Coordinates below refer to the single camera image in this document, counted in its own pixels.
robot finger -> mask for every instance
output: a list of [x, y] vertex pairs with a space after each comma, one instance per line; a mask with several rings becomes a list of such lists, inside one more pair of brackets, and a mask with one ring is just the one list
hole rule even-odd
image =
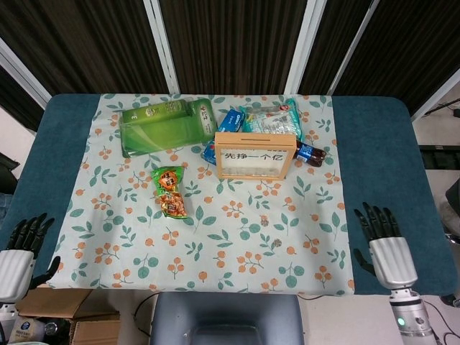
[[393, 216], [393, 213], [388, 208], [384, 208], [383, 211], [388, 217], [388, 220], [390, 221], [391, 229], [393, 231], [393, 236], [396, 237], [401, 237], [401, 232], [400, 232], [400, 227], [397, 225], [396, 218]]
[[374, 211], [372, 210], [371, 206], [368, 203], [362, 203], [364, 210], [366, 210], [367, 216], [369, 217], [369, 221], [371, 223], [371, 227], [374, 229], [375, 234], [377, 235], [378, 239], [385, 237], [383, 234], [382, 226], [380, 225], [377, 216], [375, 216]]
[[36, 217], [30, 219], [26, 224], [23, 225], [21, 230], [19, 230], [19, 234], [16, 240], [16, 243], [14, 244], [15, 249], [22, 249], [22, 245], [24, 244], [24, 240], [26, 239], [26, 235], [30, 230], [30, 226], [32, 223], [37, 219]]
[[17, 237], [19, 236], [19, 232], [21, 231], [22, 227], [26, 224], [27, 220], [22, 219], [13, 229], [11, 235], [9, 237], [8, 244], [6, 245], [6, 250], [10, 250], [14, 248], [16, 244]]
[[51, 261], [50, 268], [48, 268], [48, 271], [44, 275], [39, 275], [38, 277], [35, 277], [31, 280], [29, 289], [33, 290], [40, 286], [41, 284], [45, 284], [48, 280], [50, 280], [55, 273], [59, 269], [59, 264], [60, 264], [60, 257], [55, 257]]
[[361, 266], [364, 270], [368, 271], [371, 275], [375, 276], [374, 265], [366, 261], [366, 259], [362, 256], [361, 251], [355, 248], [353, 249], [353, 254], [357, 262], [359, 263], [359, 266]]
[[32, 242], [35, 239], [35, 236], [37, 235], [37, 229], [40, 227], [42, 224], [42, 221], [46, 219], [47, 214], [42, 213], [40, 214], [37, 219], [32, 223], [30, 226], [30, 229], [26, 235], [26, 238], [24, 240], [24, 243], [22, 245], [23, 250], [30, 250], [30, 246], [32, 245]]
[[380, 208], [374, 206], [374, 212], [379, 217], [380, 224], [382, 225], [384, 237], [393, 237], [393, 231], [391, 229], [390, 223], [388, 223], [387, 217], [381, 212]]
[[366, 240], [369, 242], [373, 239], [376, 239], [377, 236], [374, 233], [374, 230], [372, 230], [372, 228], [369, 226], [369, 223], [367, 223], [366, 217], [364, 217], [362, 213], [356, 209], [354, 209], [354, 214], [356, 214], [359, 219], [359, 223], [361, 224], [361, 229], [364, 232], [364, 237], [366, 237]]
[[30, 246], [30, 250], [34, 253], [34, 259], [37, 258], [38, 253], [42, 248], [43, 241], [45, 240], [45, 235], [54, 222], [54, 218], [48, 219], [43, 225], [41, 225], [40, 228], [38, 228], [37, 235]]

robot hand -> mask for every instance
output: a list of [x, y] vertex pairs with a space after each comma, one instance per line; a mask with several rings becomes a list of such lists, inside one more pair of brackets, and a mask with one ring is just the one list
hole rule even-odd
[[356, 260], [366, 271], [377, 277], [387, 289], [409, 288], [417, 280], [414, 262], [405, 238], [401, 236], [395, 217], [388, 208], [383, 212], [363, 203], [369, 222], [358, 210], [354, 210], [361, 223], [374, 266], [369, 264], [359, 249], [353, 251]]
[[56, 273], [60, 257], [55, 257], [44, 275], [32, 278], [35, 260], [42, 248], [54, 218], [46, 219], [44, 213], [30, 220], [20, 221], [13, 229], [6, 250], [0, 252], [0, 303], [15, 303], [28, 290], [47, 282]]
[[405, 345], [436, 345], [425, 305], [410, 287], [417, 280], [408, 243], [401, 236], [395, 217], [388, 208], [381, 212], [363, 203], [367, 217], [354, 210], [369, 243], [372, 264], [359, 249], [353, 254], [359, 265], [373, 274], [379, 283], [391, 290], [390, 305]]

soda bottle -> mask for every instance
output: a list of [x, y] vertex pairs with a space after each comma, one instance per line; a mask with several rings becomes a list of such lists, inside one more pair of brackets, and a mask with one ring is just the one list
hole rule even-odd
[[323, 151], [322, 149], [317, 149], [316, 147], [297, 141], [297, 149], [295, 151], [294, 158], [297, 158], [298, 160], [302, 160], [314, 167], [320, 167], [323, 164], [326, 155], [326, 151]]

table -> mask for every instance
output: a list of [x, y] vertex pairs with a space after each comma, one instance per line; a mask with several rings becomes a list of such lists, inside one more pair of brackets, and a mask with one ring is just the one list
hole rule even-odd
[[[46, 270], [55, 249], [98, 100], [99, 95], [53, 97], [2, 227], [0, 246], [4, 247], [10, 229], [20, 219], [44, 211], [56, 218], [37, 260], [36, 274]], [[360, 208], [362, 201], [388, 206], [413, 253], [419, 275], [414, 288], [423, 294], [451, 293], [456, 286], [455, 267], [407, 109], [400, 101], [384, 97], [333, 97], [333, 106], [350, 247], [363, 252], [367, 248], [353, 208]], [[46, 172], [43, 165], [49, 167]], [[353, 263], [355, 293], [387, 293]]]
[[[125, 159], [120, 111], [170, 99], [207, 98], [218, 123], [229, 109], [290, 103], [283, 95], [104, 94], [75, 179], [55, 255], [55, 288], [352, 294], [353, 270], [331, 97], [295, 100], [304, 140], [327, 152], [321, 167], [289, 162], [282, 180], [218, 179], [206, 145]], [[280, 152], [236, 152], [267, 164]], [[167, 218], [150, 172], [183, 167], [179, 186], [188, 218]]]

wooden picture frame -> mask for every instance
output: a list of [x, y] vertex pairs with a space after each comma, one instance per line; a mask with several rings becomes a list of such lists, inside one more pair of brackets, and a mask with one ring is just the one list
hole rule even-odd
[[295, 134], [216, 132], [219, 178], [282, 180], [297, 149]]

